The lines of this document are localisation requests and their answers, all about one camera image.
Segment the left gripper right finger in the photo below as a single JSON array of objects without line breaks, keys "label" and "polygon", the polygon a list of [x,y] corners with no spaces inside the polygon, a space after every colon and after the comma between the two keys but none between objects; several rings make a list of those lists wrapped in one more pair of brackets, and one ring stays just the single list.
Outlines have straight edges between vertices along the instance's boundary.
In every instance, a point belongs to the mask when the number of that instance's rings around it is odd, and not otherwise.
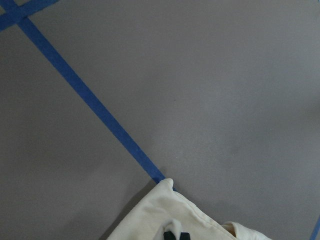
[{"label": "left gripper right finger", "polygon": [[179,240],[190,240],[190,234],[188,232],[181,232]]}]

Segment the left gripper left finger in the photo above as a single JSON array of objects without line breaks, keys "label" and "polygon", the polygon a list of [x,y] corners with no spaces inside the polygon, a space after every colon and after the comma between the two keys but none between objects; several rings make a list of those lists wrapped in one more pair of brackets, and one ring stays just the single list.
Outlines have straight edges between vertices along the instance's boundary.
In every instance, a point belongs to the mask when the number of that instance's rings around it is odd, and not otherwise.
[{"label": "left gripper left finger", "polygon": [[175,240],[175,235],[171,231],[167,231],[163,233],[164,240]]}]

